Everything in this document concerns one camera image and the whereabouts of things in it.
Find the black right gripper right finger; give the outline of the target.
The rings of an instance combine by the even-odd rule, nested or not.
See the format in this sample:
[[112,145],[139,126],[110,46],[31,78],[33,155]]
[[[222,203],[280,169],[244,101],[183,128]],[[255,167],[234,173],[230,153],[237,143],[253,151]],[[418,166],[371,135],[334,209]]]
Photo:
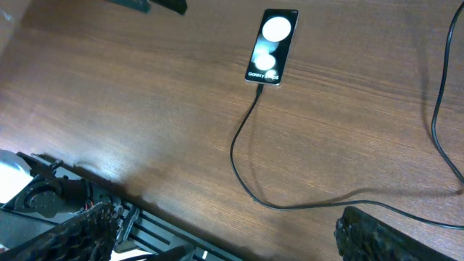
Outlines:
[[344,209],[334,236],[343,261],[453,261],[356,207]]

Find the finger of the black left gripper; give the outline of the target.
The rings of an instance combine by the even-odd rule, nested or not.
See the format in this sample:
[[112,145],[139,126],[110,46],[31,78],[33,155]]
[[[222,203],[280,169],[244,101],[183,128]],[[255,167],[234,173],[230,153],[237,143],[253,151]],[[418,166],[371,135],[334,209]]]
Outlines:
[[121,6],[143,12],[148,13],[151,9],[151,5],[147,0],[108,0],[114,4],[119,4]]
[[188,8],[186,0],[150,0],[150,2],[168,8],[180,15],[184,15]]

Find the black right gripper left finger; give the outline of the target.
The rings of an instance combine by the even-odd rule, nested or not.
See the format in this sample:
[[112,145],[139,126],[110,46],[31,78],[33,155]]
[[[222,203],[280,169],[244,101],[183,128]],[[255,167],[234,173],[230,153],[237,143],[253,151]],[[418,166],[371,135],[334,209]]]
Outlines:
[[120,235],[120,206],[101,202],[7,250],[1,260],[109,260]]

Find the black smartphone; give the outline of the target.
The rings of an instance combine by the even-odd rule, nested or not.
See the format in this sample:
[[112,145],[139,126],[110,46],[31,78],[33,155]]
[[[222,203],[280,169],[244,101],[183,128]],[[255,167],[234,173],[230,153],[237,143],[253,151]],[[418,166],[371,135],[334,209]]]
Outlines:
[[266,9],[247,65],[245,80],[278,86],[297,27],[296,9]]

